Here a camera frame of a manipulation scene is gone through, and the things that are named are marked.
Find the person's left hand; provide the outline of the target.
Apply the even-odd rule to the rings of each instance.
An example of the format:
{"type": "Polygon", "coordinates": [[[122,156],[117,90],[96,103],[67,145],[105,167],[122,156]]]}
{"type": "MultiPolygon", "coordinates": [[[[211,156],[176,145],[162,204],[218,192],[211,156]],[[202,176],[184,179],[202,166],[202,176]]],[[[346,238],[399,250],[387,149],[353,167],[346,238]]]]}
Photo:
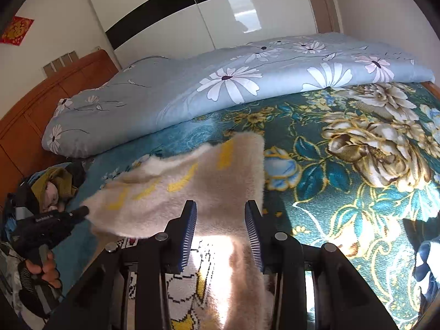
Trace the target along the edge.
{"type": "Polygon", "coordinates": [[[43,281],[49,283],[55,289],[61,289],[60,273],[57,270],[53,252],[48,251],[46,260],[42,262],[42,266],[33,263],[29,259],[25,260],[25,264],[32,274],[41,275],[43,281]]]}

